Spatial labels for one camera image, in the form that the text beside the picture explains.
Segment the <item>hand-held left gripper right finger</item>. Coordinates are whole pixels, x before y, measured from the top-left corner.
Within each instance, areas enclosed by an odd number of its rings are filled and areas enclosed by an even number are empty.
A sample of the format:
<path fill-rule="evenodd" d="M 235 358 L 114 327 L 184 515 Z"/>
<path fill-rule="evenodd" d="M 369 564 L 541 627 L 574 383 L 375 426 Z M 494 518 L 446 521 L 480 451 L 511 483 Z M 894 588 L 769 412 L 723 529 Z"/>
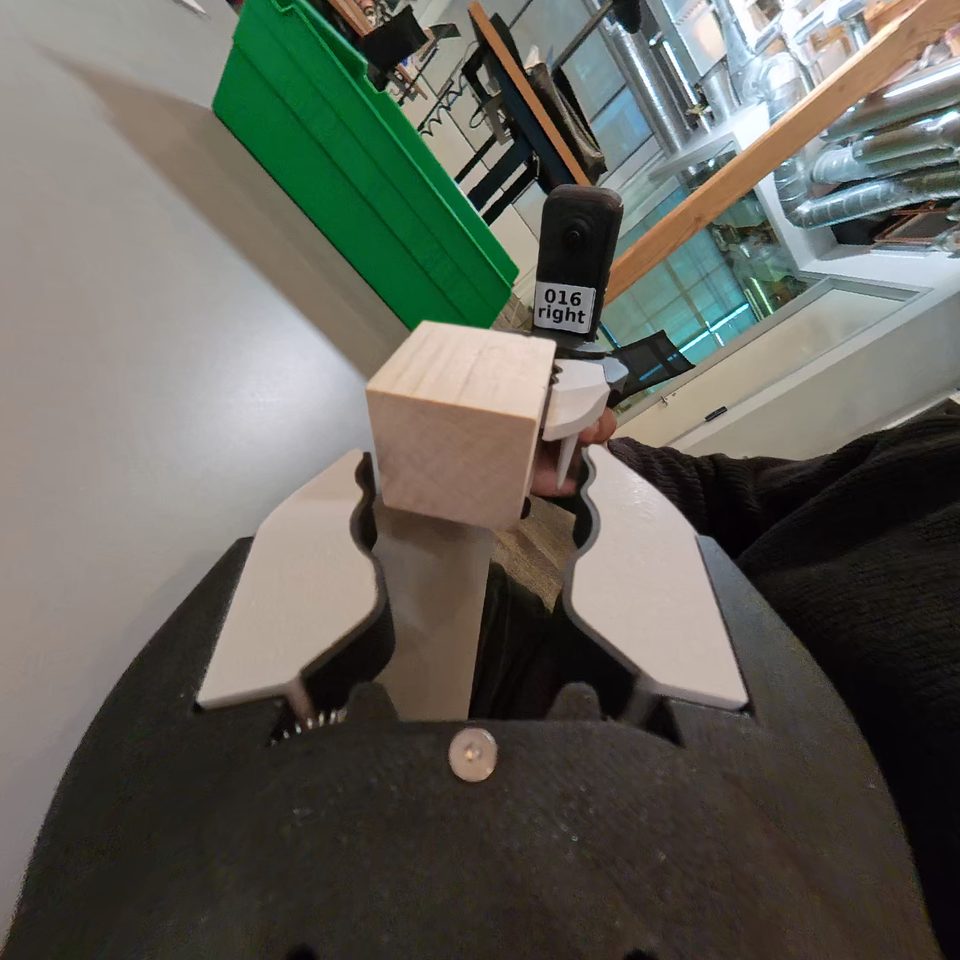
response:
<path fill-rule="evenodd" d="M 571 622 L 642 689 L 738 712 L 748 692 L 698 534 L 606 447 L 583 451 L 582 545 L 562 593 Z"/>

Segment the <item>person's right forearm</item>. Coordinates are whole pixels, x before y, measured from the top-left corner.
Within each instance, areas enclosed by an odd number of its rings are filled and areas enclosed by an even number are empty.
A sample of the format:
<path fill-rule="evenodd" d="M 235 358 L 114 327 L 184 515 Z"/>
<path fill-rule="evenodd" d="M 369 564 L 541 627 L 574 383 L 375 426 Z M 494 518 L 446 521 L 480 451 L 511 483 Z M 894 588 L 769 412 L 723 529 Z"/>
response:
<path fill-rule="evenodd" d="M 695 457 L 631 438 L 608 441 L 608 451 L 664 495 L 694 530 L 737 558 L 762 533 L 762 509 L 750 462 L 723 454 Z"/>

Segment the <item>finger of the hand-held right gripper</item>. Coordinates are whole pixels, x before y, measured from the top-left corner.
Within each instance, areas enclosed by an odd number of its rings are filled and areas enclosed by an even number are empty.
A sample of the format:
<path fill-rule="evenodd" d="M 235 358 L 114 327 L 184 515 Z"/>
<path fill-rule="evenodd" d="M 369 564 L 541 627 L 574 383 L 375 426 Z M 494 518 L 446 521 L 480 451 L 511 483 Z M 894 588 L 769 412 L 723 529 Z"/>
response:
<path fill-rule="evenodd" d="M 602 417 L 610 395 L 600 361 L 558 359 L 553 367 L 539 434 L 539 494 L 561 497 L 569 483 L 582 432 Z"/>

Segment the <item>pale wooden cube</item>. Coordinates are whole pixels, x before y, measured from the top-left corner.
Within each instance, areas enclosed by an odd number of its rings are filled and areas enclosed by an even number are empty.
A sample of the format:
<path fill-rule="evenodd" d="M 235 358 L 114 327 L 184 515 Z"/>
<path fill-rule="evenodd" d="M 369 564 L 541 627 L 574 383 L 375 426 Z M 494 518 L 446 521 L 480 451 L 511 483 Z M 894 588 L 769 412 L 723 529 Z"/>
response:
<path fill-rule="evenodd" d="M 508 530 L 531 487 L 556 347 L 422 321 L 366 385 L 386 507 Z"/>

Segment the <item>black frame table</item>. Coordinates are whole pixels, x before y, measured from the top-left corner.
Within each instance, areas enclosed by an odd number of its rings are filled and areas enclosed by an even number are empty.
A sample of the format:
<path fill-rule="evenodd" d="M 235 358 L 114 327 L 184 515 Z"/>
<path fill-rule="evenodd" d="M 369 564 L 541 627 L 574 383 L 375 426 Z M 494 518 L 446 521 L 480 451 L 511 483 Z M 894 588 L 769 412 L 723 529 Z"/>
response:
<path fill-rule="evenodd" d="M 597 186 L 606 157 L 561 63 L 528 61 L 510 25 L 483 2 L 464 2 L 460 57 L 428 87 L 429 111 L 416 131 L 430 147 L 446 121 L 470 154 L 455 186 L 492 225 L 533 186 Z"/>

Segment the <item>silver ventilation ducts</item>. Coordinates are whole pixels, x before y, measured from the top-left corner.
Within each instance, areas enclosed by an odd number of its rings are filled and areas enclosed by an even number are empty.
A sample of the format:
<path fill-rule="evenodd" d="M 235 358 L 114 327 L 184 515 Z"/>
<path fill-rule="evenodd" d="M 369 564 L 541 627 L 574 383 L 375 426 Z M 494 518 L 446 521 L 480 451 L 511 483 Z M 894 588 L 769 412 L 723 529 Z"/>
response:
<path fill-rule="evenodd" d="M 764 62 L 770 127 L 811 91 L 788 57 Z M 958 150 L 958 58 L 873 90 L 771 174 L 785 218 L 814 230 L 958 196 L 934 153 Z"/>

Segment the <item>green plastic bin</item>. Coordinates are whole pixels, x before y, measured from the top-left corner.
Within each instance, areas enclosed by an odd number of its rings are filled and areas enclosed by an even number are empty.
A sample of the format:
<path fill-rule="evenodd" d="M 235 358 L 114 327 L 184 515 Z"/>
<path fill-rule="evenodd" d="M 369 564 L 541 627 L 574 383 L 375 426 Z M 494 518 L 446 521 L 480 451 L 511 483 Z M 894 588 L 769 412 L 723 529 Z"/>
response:
<path fill-rule="evenodd" d="M 309 2 L 245 3 L 212 111 L 408 330 L 494 324 L 518 267 Z"/>

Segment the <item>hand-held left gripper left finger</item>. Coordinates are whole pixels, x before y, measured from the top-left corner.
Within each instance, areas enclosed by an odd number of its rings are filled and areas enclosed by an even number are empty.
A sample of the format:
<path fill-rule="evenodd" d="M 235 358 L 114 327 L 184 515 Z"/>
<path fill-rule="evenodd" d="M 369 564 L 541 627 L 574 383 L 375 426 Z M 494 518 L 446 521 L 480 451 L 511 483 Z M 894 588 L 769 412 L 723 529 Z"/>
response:
<path fill-rule="evenodd" d="M 200 683 L 201 709 L 282 698 L 295 716 L 333 714 L 388 664 L 375 495 L 372 457 L 354 449 L 265 518 Z"/>

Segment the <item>grey desk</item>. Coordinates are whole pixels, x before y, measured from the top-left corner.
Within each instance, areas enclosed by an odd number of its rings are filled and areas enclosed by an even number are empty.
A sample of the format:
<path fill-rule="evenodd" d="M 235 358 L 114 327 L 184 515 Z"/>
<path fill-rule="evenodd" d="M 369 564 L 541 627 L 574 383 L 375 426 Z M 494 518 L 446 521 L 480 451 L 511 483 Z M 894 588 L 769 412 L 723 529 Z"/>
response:
<path fill-rule="evenodd" d="M 408 332 L 210 109 L 226 2 L 2 2 L 1 911 L 83 733 Z"/>

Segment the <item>wooden railing beam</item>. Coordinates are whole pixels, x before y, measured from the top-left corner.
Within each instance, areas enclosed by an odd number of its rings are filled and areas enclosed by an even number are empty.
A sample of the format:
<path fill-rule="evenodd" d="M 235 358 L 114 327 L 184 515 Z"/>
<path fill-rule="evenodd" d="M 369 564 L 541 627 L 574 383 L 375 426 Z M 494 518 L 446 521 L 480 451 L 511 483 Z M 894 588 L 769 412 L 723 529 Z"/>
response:
<path fill-rule="evenodd" d="M 606 306 L 794 157 L 847 109 L 888 82 L 897 69 L 918 57 L 958 20 L 957 1 L 921 1 L 885 25 L 866 47 L 615 260 Z"/>

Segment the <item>person's right hand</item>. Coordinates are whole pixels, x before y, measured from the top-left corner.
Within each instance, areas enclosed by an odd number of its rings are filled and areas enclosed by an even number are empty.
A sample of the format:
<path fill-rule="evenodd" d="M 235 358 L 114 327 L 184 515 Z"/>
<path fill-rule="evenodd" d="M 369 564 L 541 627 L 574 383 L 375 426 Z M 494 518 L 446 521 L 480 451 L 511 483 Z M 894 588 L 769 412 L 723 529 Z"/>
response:
<path fill-rule="evenodd" d="M 533 462 L 529 494 L 539 498 L 569 498 L 578 491 L 581 481 L 583 450 L 602 446 L 613 436 L 618 427 L 617 418 L 610 409 L 605 409 L 591 425 L 582 429 L 572 447 L 566 467 L 559 471 L 563 450 L 562 440 L 538 441 Z"/>

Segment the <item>person's black sweater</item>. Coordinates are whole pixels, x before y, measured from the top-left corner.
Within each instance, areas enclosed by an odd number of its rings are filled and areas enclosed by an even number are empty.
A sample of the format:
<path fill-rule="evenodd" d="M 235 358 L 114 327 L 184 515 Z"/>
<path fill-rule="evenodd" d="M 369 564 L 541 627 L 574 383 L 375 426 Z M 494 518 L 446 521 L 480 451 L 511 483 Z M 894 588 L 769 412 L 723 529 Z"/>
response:
<path fill-rule="evenodd" d="M 493 563 L 468 716 L 501 790 L 473 958 L 958 958 L 958 416 L 750 462 L 762 531 L 698 534 L 748 705 L 659 694 Z"/>

